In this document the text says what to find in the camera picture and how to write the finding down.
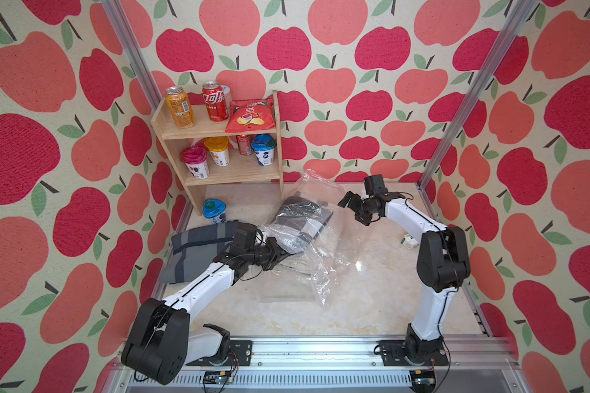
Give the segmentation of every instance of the yellow lid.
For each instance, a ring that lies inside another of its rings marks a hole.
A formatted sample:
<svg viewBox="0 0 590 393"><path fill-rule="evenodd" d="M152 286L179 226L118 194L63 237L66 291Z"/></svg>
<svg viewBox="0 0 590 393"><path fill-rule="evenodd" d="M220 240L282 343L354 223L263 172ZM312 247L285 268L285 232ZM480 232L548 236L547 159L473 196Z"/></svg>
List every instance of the yellow lid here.
<svg viewBox="0 0 590 393"><path fill-rule="evenodd" d="M224 152L229 145L229 139L227 137L212 137L206 139L205 145L211 152Z"/></svg>

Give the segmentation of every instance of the potato chip bag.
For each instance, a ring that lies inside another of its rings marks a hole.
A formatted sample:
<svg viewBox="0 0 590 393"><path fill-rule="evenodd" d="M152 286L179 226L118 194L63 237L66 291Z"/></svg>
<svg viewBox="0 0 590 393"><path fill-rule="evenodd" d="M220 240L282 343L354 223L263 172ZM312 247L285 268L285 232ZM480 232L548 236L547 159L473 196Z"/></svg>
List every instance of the potato chip bag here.
<svg viewBox="0 0 590 393"><path fill-rule="evenodd" d="M231 102L231 116L225 128L228 133L269 130L275 127L273 97Z"/></svg>

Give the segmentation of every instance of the wooden shelf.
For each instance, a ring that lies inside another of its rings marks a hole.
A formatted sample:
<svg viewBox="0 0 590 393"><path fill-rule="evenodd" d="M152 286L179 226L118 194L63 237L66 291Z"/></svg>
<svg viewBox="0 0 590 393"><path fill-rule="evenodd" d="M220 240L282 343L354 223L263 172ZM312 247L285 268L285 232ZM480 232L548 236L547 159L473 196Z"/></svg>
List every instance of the wooden shelf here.
<svg viewBox="0 0 590 393"><path fill-rule="evenodd" d="M275 127L268 130L259 131L247 131L241 133L226 133L225 127L227 127L228 120L222 122L213 122L207 115L207 108L205 105L192 105L192 112L194 113L194 126L190 128L179 128L175 124L170 112L167 116L161 116L162 122L160 127L162 128L162 137L166 140L172 139L189 139L189 138L209 138L209 137L222 137L231 135L254 135L254 134L270 134L275 133Z"/></svg>
<svg viewBox="0 0 590 393"><path fill-rule="evenodd" d="M277 93L273 91L273 112L275 124L280 124L280 109L277 102ZM206 185L224 184L236 182L253 182L259 180L280 180L280 193L284 193L284 177L282 168L282 137L279 125L269 130L247 131L243 133L226 133L225 127L228 120L213 122L207 116L205 105L193 105L195 125L190 128L179 128L173 121L168 110L166 100L162 99L158 105L151 125L166 152L170 163L177 174L177 177L184 185L186 193L199 215L202 215L203 202L206 198ZM276 147L274 162L268 167L258 164L255 155L241 155L238 150L229 151L229 165L220 167L214 163L211 157L207 158L207 166L210 175L207 178L196 178L192 176L185 163L181 162L180 154L183 149L189 146L188 139L194 141L208 137L230 137L234 135L272 134L275 138Z"/></svg>
<svg viewBox="0 0 590 393"><path fill-rule="evenodd" d="M238 149L229 151L229 165L226 167L216 165L212 157L208 155L207 167L210 170L210 176L207 178L196 178L187 171L186 185L254 182L280 178L280 170L276 160L273 161L273 164L263 167L258 164L255 154L243 155L238 152Z"/></svg>

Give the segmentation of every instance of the table surface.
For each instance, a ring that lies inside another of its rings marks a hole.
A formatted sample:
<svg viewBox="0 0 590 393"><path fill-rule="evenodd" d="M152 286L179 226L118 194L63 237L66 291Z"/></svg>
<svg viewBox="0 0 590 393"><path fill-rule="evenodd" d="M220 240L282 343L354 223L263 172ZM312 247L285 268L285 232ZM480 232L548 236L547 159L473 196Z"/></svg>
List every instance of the table surface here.
<svg viewBox="0 0 590 393"><path fill-rule="evenodd" d="M362 184L341 186L362 193ZM387 187L390 191L413 194L413 205L425 211L414 184L393 183ZM285 184L285 193L292 188L293 185ZM270 222L280 203L277 184L209 185L206 197L226 202L228 220L252 224ZM206 218L193 212L187 228L208 224ZM362 252L356 263L337 274L329 306L316 303L312 287L296 283L288 272L277 275L268 271L255 279L238 281L218 295L195 318L192 328L212 323L236 336L405 334L420 303L422 283L415 269L418 249L402 247L400 240L406 231L388 219L364 229L367 237ZM248 272L245 278L256 272ZM165 296L184 286L168 285ZM309 301L268 303L285 296ZM442 332L481 333L462 290L453 298Z"/></svg>

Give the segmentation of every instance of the red cola can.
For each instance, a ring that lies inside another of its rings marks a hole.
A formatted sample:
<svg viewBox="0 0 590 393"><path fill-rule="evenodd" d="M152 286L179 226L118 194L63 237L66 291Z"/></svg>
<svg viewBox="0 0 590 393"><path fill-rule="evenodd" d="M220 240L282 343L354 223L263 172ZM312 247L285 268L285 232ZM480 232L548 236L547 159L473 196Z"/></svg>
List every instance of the red cola can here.
<svg viewBox="0 0 590 393"><path fill-rule="evenodd" d="M252 137L250 135L237 135L236 143L238 144L238 151L243 155L252 155Z"/></svg>
<svg viewBox="0 0 590 393"><path fill-rule="evenodd" d="M207 114L213 122L227 119L227 107L223 88L218 82L210 81L203 84L203 99L206 102Z"/></svg>

